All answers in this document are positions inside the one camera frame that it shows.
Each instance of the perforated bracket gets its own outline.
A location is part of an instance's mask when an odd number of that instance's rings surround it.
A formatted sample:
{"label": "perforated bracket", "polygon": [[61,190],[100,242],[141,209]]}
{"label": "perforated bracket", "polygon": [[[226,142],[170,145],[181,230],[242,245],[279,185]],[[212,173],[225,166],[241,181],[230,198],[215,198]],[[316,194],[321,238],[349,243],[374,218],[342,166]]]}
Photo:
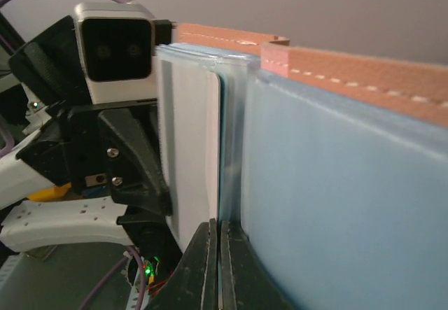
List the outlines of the perforated bracket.
{"label": "perforated bracket", "polygon": [[70,202],[23,201],[2,222],[0,241],[15,252],[85,242],[132,245],[126,231],[116,223],[126,208],[110,197]]}

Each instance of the yellow part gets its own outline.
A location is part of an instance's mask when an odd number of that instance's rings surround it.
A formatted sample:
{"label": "yellow part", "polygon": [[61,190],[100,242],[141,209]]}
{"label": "yellow part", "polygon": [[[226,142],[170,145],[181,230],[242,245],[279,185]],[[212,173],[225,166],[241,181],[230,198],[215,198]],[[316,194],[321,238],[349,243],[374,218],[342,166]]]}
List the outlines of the yellow part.
{"label": "yellow part", "polygon": [[43,189],[41,191],[30,194],[28,196],[28,199],[32,200],[33,202],[48,202],[50,200],[62,198],[70,188],[71,183],[63,186],[55,186],[50,189]]}

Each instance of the camera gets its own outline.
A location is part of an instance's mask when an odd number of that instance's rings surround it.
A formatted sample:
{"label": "camera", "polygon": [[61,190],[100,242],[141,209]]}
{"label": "camera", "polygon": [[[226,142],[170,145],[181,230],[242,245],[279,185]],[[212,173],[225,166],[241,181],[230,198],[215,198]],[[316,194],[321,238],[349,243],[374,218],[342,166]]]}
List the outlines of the camera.
{"label": "camera", "polygon": [[141,6],[80,3],[73,20],[93,104],[156,97],[155,29]]}

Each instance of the black camera housing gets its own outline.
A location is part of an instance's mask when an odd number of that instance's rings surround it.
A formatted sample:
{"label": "black camera housing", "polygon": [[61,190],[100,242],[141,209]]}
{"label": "black camera housing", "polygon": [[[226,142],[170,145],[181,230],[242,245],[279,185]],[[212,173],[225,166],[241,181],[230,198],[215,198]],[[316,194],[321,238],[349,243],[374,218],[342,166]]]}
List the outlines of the black camera housing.
{"label": "black camera housing", "polygon": [[95,82],[147,78],[152,71],[150,21],[88,18],[80,26],[87,76]]}

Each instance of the black 3d-printed bracket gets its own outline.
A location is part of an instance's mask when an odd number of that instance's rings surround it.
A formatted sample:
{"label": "black 3d-printed bracket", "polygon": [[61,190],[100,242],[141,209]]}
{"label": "black 3d-printed bracket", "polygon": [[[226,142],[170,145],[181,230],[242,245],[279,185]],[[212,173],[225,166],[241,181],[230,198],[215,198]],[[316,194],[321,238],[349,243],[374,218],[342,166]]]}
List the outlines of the black 3d-printed bracket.
{"label": "black 3d-printed bracket", "polygon": [[112,200],[161,216],[171,215],[158,142],[151,143],[156,133],[151,133],[151,127],[145,131],[127,108],[102,111],[98,125]]}
{"label": "black 3d-printed bracket", "polygon": [[125,229],[132,243],[139,248],[141,256],[160,259],[167,279],[179,263],[182,252],[168,228],[165,217],[129,206],[126,214],[118,217],[117,225]]}
{"label": "black 3d-printed bracket", "polygon": [[176,270],[146,310],[217,310],[218,232],[216,221],[196,230]]}
{"label": "black 3d-printed bracket", "polygon": [[238,224],[223,221],[220,237],[225,310],[294,310],[266,275]]}

